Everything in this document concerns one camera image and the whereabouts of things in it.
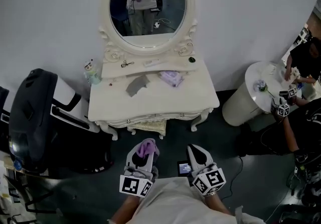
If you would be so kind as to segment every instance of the person in black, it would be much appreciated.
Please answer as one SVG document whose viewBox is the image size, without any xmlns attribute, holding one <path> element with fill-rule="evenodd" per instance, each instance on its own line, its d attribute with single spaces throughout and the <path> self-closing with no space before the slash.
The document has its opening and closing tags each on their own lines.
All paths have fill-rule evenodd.
<svg viewBox="0 0 321 224">
<path fill-rule="evenodd" d="M 297 67 L 300 72 L 301 77 L 297 82 L 315 83 L 321 72 L 321 41 L 313 37 L 291 51 L 286 62 L 285 80 L 290 78 L 291 67 Z"/>
<path fill-rule="evenodd" d="M 243 126 L 239 155 L 294 153 L 299 165 L 321 156 L 321 98 L 308 102 L 294 97 L 292 103 L 299 108 L 284 118 L 274 112 L 276 122 L 258 132 Z"/>
</svg>

